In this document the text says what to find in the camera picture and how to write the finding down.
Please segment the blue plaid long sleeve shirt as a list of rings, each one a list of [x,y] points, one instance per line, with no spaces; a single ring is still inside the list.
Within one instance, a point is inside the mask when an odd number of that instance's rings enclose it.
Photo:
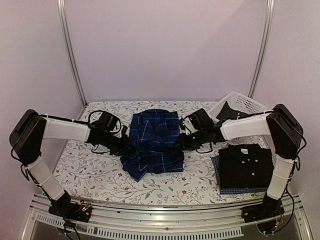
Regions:
[[[180,134],[176,111],[148,109],[132,116],[129,143],[132,153],[120,157],[122,169],[136,182],[146,173],[180,173],[184,153],[176,147]]]

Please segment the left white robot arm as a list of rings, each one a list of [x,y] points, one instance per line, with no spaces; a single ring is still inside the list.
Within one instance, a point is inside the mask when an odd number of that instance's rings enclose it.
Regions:
[[[75,141],[103,146],[108,154],[123,156],[134,151],[127,130],[117,116],[103,110],[93,111],[87,120],[81,121],[28,109],[10,133],[10,154],[48,198],[56,201],[55,209],[63,217],[70,217],[75,211],[74,205],[63,198],[66,191],[53,175],[48,142]]]

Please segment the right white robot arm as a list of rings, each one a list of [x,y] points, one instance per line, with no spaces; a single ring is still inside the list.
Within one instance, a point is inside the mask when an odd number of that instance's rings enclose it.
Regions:
[[[307,141],[304,130],[288,108],[277,104],[270,110],[246,116],[225,117],[214,122],[204,109],[190,115],[195,131],[181,133],[175,146],[181,150],[197,150],[203,144],[217,144],[234,139],[260,136],[271,148],[274,170],[266,191],[269,198],[259,206],[262,218],[269,218],[278,210],[278,203],[294,172],[301,169],[300,152]]]

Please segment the folded blue checked shirt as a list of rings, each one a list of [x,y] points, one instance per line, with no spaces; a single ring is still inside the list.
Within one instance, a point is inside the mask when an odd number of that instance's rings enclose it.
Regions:
[[[211,158],[215,169],[215,177],[217,186],[219,187],[219,193],[221,195],[239,195],[239,194],[253,194],[253,193],[262,193],[267,191],[267,187],[245,187],[245,188],[222,188],[220,181],[220,173],[219,173],[219,157],[214,156]]]

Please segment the black shirt in basket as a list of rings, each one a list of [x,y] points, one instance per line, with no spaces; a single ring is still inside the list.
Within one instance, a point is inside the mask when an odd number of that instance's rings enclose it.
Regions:
[[[226,101],[220,112],[217,114],[216,118],[218,120],[238,120],[242,118],[250,117],[250,114],[247,114],[245,112],[241,112],[239,110],[232,109],[228,102]]]

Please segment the floral tablecloth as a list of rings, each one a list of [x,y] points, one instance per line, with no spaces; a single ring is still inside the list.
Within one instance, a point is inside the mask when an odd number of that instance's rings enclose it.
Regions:
[[[191,206],[261,199],[263,193],[220,194],[211,158],[227,146],[205,144],[199,151],[185,152],[182,172],[146,173],[135,181],[105,147],[93,153],[92,145],[69,141],[53,174],[71,196],[98,203]]]

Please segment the white plastic basket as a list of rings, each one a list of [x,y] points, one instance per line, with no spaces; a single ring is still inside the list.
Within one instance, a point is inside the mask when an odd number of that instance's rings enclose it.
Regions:
[[[230,92],[207,112],[208,115],[215,121],[219,121],[216,116],[222,109],[225,102],[228,102],[229,106],[232,109],[241,111],[246,114],[261,113],[267,110],[267,108],[263,104],[253,100],[250,97],[247,97],[238,92]]]

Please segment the folded black shirt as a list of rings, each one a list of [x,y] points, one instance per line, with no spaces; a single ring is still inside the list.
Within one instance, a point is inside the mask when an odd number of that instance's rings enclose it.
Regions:
[[[220,186],[268,188],[273,175],[272,152],[259,144],[228,145],[218,150]]]

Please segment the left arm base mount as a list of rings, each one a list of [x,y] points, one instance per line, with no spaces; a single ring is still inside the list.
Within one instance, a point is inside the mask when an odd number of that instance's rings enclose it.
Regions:
[[[50,207],[48,212],[66,220],[75,220],[88,223],[92,214],[92,204],[83,199],[73,202],[69,193],[64,190],[57,200],[49,198]]]

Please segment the aluminium front rail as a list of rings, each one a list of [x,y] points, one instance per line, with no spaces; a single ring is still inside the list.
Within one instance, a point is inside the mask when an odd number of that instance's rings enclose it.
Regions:
[[[279,232],[266,235],[259,222],[245,222],[242,208],[256,200],[209,205],[151,206],[94,202],[88,222],[66,234],[63,219],[49,213],[49,201],[35,194],[27,210],[24,240],[312,240],[298,195],[282,200],[285,213]]]

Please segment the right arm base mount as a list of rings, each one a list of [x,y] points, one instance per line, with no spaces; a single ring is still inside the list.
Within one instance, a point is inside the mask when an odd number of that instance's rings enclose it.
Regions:
[[[241,217],[245,223],[262,221],[257,224],[257,229],[264,235],[276,232],[283,222],[284,213],[282,201],[267,195],[263,197],[262,203],[245,206],[241,209]]]

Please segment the right aluminium post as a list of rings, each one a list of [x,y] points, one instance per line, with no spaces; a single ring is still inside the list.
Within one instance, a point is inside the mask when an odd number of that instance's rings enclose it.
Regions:
[[[263,67],[263,62],[268,46],[268,41],[271,33],[272,22],[273,22],[273,15],[274,15],[274,8],[275,8],[275,0],[268,0],[266,2],[266,11],[265,11],[265,18],[264,24],[262,29],[262,37],[260,42],[260,47],[257,55],[257,60],[253,72],[252,81],[250,84],[248,97],[253,98],[258,86],[261,70]]]

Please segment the aluminium post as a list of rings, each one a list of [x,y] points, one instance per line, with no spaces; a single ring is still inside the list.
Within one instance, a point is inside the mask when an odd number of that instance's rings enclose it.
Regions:
[[[258,86],[261,70],[263,67],[263,62],[268,46],[268,41],[271,33],[272,22],[273,22],[273,15],[274,15],[274,8],[275,8],[275,0],[268,0],[266,2],[266,11],[265,11],[265,18],[264,24],[262,29],[262,37],[260,42],[260,47],[257,55],[257,60],[253,72],[252,81],[250,84],[248,97],[253,98]]]
[[[79,70],[78,70],[78,66],[77,66],[77,62],[74,54],[70,29],[68,25],[66,4],[64,0],[57,0],[56,3],[57,3],[62,36],[65,44],[67,58],[70,65],[72,78],[73,78],[80,102],[82,106],[85,107],[87,106],[88,102],[86,100],[85,91],[81,82],[81,78],[80,78],[80,74],[79,74]]]

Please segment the left aluminium post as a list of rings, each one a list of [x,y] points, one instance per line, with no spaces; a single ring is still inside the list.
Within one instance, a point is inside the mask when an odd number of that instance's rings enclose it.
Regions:
[[[82,106],[85,107],[87,106],[88,102],[86,100],[85,91],[81,82],[81,78],[80,78],[80,74],[79,74],[79,70],[78,70],[78,66],[77,66],[77,62],[74,54],[70,29],[68,25],[66,4],[64,0],[57,0],[56,3],[57,3],[62,36],[65,44],[67,58],[70,65],[72,78],[73,78],[80,102]]]

